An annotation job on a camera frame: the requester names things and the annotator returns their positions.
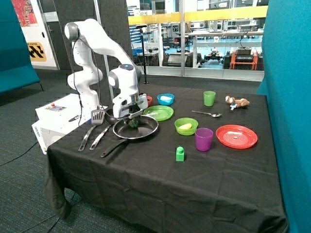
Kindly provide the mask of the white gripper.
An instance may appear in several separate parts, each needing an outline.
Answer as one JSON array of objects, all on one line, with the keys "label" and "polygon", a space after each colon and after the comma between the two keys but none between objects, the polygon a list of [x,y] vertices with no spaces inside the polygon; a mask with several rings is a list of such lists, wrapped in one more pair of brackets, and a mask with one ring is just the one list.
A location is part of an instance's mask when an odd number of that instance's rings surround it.
[{"label": "white gripper", "polygon": [[[113,102],[113,116],[115,118],[122,118],[126,116],[135,115],[136,120],[140,120],[140,115],[148,108],[147,94],[123,96],[117,95],[112,100]],[[128,123],[128,119],[123,120],[124,124]]]}]

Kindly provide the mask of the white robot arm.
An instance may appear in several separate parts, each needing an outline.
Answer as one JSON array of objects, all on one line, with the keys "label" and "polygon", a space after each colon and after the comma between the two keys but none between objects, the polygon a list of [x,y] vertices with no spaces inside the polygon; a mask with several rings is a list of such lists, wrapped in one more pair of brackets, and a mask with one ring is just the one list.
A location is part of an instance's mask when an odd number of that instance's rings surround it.
[{"label": "white robot arm", "polygon": [[121,92],[113,98],[113,116],[130,119],[142,115],[148,107],[145,94],[138,90],[141,71],[133,63],[124,49],[113,41],[104,31],[100,23],[94,19],[70,22],[65,25],[65,36],[72,42],[73,58],[81,71],[68,77],[68,84],[75,89],[81,100],[82,113],[86,115],[100,107],[99,96],[90,86],[98,83],[102,72],[93,63],[92,53],[113,56],[120,65],[109,72],[108,82],[111,87]]}]

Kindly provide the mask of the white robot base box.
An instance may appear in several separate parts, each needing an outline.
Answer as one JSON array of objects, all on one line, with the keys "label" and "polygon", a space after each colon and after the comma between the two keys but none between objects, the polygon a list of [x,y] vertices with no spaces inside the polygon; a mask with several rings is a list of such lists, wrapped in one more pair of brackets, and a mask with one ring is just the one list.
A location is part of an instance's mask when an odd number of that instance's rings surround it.
[{"label": "white robot base box", "polygon": [[63,136],[91,119],[91,109],[81,108],[77,94],[69,94],[36,108],[38,121],[32,124],[33,132],[43,154]]}]

